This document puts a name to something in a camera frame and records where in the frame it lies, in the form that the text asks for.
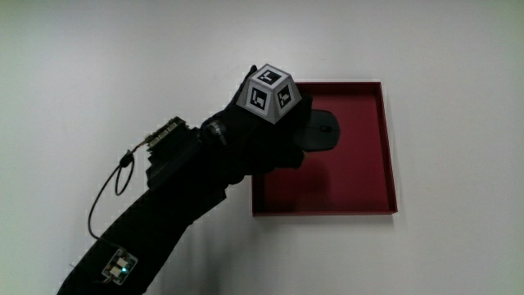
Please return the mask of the person's left hand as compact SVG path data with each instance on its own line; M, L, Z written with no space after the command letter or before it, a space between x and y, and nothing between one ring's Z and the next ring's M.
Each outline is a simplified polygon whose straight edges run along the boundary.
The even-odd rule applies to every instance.
M206 155L205 175L223 186L238 184L247 175L262 175L277 168L300 168L305 152L293 135L310 118L313 98L304 94L298 104L277 124L237 105L246 81L242 81L230 103L202 124L225 128L226 144Z

